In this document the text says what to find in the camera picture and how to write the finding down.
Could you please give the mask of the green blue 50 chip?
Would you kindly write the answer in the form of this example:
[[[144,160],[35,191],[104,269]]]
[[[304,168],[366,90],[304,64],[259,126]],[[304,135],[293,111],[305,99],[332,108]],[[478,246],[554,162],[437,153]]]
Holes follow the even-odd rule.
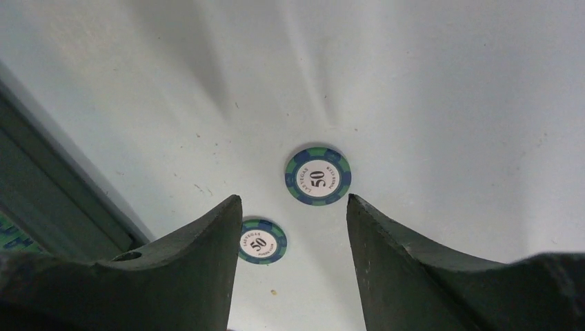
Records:
[[[247,219],[242,223],[239,258],[257,265],[268,265],[284,257],[288,239],[284,230],[267,219]]]
[[[352,171],[342,153],[325,146],[311,146],[288,160],[284,183],[289,193],[306,205],[330,205],[348,193]]]

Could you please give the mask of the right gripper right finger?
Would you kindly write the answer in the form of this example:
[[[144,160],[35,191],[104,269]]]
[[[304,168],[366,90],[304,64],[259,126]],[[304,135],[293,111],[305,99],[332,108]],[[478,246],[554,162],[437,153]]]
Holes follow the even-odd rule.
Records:
[[[347,226],[368,330],[583,330],[584,254],[498,263],[448,248],[350,194]]]

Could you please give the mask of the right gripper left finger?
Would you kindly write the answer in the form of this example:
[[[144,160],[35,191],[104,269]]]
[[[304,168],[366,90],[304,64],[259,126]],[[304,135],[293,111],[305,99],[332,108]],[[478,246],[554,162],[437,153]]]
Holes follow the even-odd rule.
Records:
[[[110,261],[1,254],[2,330],[226,330],[242,226],[232,195]]]

